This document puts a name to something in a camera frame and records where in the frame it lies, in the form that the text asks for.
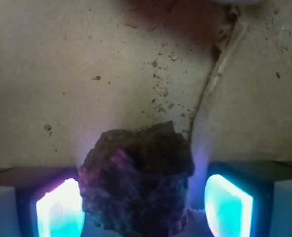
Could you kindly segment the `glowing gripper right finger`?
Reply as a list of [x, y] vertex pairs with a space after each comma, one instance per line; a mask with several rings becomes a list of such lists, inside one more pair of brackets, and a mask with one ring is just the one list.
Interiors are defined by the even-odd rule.
[[292, 237], [292, 161], [217, 161], [204, 191], [215, 237]]

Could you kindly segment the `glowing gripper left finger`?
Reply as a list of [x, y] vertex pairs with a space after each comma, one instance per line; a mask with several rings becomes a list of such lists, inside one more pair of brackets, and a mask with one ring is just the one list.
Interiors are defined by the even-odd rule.
[[0, 237], [79, 237], [85, 213], [74, 167], [0, 168]]

